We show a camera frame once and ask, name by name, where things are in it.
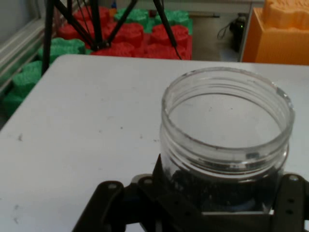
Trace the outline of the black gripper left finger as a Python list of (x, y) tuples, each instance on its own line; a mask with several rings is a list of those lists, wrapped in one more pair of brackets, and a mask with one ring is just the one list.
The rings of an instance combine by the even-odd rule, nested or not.
[(128, 224), (134, 223), (146, 232), (217, 231), (214, 223), (182, 195), (164, 187), (161, 158), (152, 175), (139, 177), (127, 187), (118, 181), (100, 183), (73, 231), (124, 232)]

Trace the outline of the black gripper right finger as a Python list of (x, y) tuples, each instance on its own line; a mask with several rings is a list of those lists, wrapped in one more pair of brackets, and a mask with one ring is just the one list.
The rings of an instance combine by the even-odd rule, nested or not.
[(273, 207), (273, 232), (305, 232), (309, 219), (309, 182), (296, 174), (285, 174)]

